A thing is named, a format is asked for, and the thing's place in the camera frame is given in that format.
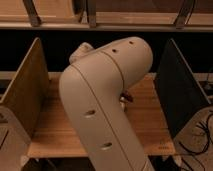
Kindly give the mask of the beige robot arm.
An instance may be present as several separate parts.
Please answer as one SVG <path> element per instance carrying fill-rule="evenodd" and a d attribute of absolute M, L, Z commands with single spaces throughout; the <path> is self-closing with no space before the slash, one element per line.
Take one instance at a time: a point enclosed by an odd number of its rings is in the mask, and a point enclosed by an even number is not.
<path fill-rule="evenodd" d="M 148 43 L 129 37 L 95 49 L 84 42 L 69 62 L 60 99 L 95 170 L 154 171 L 120 103 L 152 66 Z"/>

